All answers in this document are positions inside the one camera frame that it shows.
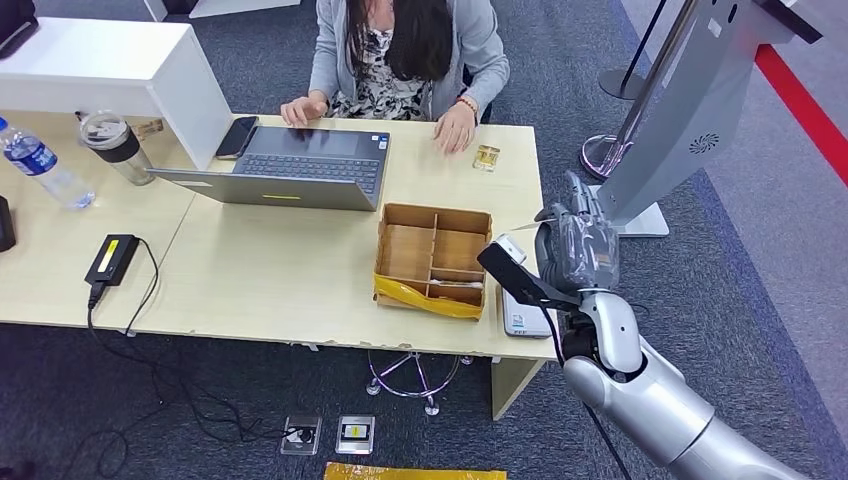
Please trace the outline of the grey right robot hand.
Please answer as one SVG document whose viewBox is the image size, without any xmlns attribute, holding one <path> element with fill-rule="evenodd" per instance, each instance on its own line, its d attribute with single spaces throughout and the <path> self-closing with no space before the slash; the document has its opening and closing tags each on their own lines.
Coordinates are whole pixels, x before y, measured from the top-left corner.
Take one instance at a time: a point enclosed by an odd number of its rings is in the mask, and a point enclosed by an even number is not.
<svg viewBox="0 0 848 480">
<path fill-rule="evenodd" d="M 543 208 L 534 221 L 536 263 L 543 281 L 564 294 L 617 285 L 618 234 L 579 176 L 567 172 L 562 200 Z"/>
</svg>

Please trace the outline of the person's right hand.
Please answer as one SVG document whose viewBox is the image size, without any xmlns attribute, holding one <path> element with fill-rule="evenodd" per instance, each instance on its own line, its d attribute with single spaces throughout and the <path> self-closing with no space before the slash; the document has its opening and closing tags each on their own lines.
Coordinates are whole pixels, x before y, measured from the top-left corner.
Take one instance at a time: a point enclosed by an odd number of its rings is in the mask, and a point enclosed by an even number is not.
<svg viewBox="0 0 848 480">
<path fill-rule="evenodd" d="M 284 122 L 293 128 L 306 128 L 310 121 L 322 118 L 327 110 L 327 97 L 321 92 L 312 92 L 280 106 Z"/>
</svg>

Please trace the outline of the person's left hand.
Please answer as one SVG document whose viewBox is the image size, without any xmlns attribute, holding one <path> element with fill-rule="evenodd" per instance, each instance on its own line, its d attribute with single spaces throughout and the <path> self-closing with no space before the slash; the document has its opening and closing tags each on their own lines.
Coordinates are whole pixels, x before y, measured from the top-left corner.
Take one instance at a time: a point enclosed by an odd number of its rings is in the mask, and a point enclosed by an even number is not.
<svg viewBox="0 0 848 480">
<path fill-rule="evenodd" d="M 461 97 L 436 123 L 434 141 L 444 154 L 459 153 L 467 149 L 476 128 L 474 104 Z"/>
</svg>

